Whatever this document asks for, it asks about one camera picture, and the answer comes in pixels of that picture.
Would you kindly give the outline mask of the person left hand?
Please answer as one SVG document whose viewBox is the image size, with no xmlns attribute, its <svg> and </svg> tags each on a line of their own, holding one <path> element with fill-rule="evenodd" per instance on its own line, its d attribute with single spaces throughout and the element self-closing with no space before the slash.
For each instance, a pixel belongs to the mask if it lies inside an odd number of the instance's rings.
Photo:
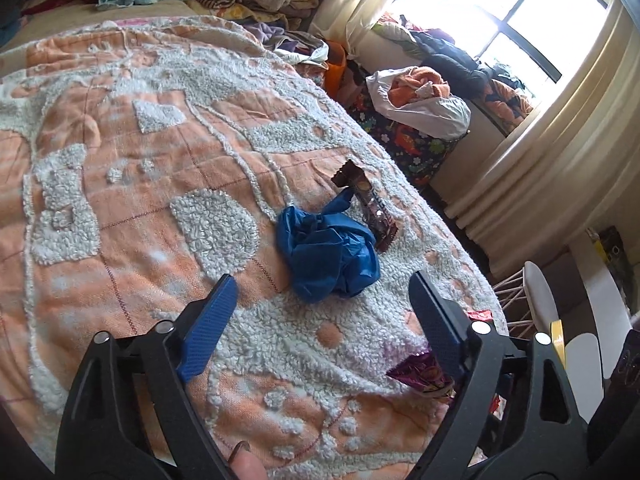
<svg viewBox="0 0 640 480">
<path fill-rule="evenodd" d="M 266 468 L 250 450 L 246 441 L 238 442 L 228 457 L 228 464 L 239 480 L 267 480 Z"/>
</svg>

